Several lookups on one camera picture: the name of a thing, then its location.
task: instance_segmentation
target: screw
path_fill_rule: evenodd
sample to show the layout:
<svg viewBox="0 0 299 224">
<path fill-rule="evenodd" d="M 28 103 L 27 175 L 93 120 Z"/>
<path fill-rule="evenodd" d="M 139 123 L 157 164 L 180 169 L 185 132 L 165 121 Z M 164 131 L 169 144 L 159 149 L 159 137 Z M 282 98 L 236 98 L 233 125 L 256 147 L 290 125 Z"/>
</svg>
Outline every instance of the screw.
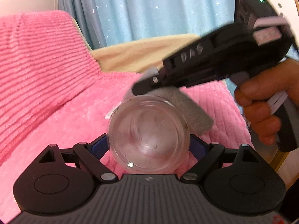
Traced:
<svg viewBox="0 0 299 224">
<path fill-rule="evenodd" d="M 158 83 L 158 78 L 157 77 L 153 77 L 152 80 L 153 80 L 154 83 Z"/>
<path fill-rule="evenodd" d="M 183 178 L 185 180 L 192 181 L 192 180 L 196 180 L 198 178 L 198 175 L 196 173 L 185 173 L 183 175 Z"/>
<path fill-rule="evenodd" d="M 101 179 L 105 181 L 112 181 L 116 178 L 116 175 L 114 173 L 103 173 L 101 175 Z"/>
</svg>

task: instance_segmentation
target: clear glass cup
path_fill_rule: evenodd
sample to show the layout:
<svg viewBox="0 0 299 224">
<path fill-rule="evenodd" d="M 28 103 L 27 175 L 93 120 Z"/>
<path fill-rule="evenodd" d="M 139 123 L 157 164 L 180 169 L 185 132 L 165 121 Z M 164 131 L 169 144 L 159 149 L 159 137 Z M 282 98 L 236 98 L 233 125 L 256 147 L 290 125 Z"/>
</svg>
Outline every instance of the clear glass cup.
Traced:
<svg viewBox="0 0 299 224">
<path fill-rule="evenodd" d="M 184 116 L 150 95 L 121 103 L 110 117 L 107 135 L 114 160 L 130 173 L 171 173 L 184 161 L 190 143 Z"/>
</svg>

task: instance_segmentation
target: finger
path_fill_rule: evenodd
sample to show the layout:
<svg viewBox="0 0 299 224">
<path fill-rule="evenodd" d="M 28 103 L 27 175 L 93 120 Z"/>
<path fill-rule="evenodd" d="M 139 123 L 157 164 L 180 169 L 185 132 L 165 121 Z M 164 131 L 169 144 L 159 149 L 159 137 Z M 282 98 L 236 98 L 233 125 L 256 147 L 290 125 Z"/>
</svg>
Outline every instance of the finger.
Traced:
<svg viewBox="0 0 299 224">
<path fill-rule="evenodd" d="M 299 105 L 299 63 L 292 59 L 263 71 L 243 83 L 241 92 L 251 100 L 268 99 L 275 93 L 287 91 L 293 102 Z"/>
<path fill-rule="evenodd" d="M 235 89 L 235 100 L 237 102 L 238 105 L 242 106 L 242 107 L 246 107 L 252 104 L 252 100 L 248 99 L 239 88 Z"/>
<path fill-rule="evenodd" d="M 271 109 L 266 102 L 256 101 L 252 105 L 243 108 L 244 115 L 249 122 L 257 123 L 269 118 Z"/>
<path fill-rule="evenodd" d="M 251 124 L 251 126 L 259 136 L 269 136 L 281 129 L 281 121 L 278 117 L 271 115 L 265 120 Z"/>
<path fill-rule="evenodd" d="M 259 136 L 259 139 L 265 145 L 274 145 L 276 143 L 275 135 Z"/>
</svg>

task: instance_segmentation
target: light blue curtain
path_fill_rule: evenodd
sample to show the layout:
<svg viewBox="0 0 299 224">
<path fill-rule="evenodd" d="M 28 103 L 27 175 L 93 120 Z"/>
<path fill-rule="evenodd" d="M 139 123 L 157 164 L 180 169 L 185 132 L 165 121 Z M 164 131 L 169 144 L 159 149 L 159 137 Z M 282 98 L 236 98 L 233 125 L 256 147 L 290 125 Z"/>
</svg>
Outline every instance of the light blue curtain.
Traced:
<svg viewBox="0 0 299 224">
<path fill-rule="evenodd" d="M 235 0 L 95 0 L 107 45 L 193 33 L 233 22 Z M 297 57 L 292 49 L 290 57 Z M 236 86 L 227 80 L 233 95 Z"/>
<path fill-rule="evenodd" d="M 95 0 L 58 0 L 58 8 L 76 20 L 91 49 L 107 46 Z"/>
</svg>

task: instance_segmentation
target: pink fleece fabric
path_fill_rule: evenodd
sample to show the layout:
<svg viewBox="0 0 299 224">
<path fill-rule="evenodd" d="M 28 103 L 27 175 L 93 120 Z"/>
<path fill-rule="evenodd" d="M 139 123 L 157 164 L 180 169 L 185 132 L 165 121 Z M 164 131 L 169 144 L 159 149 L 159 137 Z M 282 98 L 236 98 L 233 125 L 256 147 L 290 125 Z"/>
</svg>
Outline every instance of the pink fleece fabric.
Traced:
<svg viewBox="0 0 299 224">
<path fill-rule="evenodd" d="M 102 73 L 71 17 L 62 11 L 0 18 L 0 219 L 19 213 L 15 180 L 49 144 L 70 148 L 106 132 L 105 115 L 122 101 L 135 73 Z M 251 145 L 234 99 L 221 82 L 182 89 L 215 123 L 201 138 L 228 148 Z M 119 177 L 110 153 L 101 162 Z M 189 154 L 176 170 L 196 163 Z"/>
</svg>

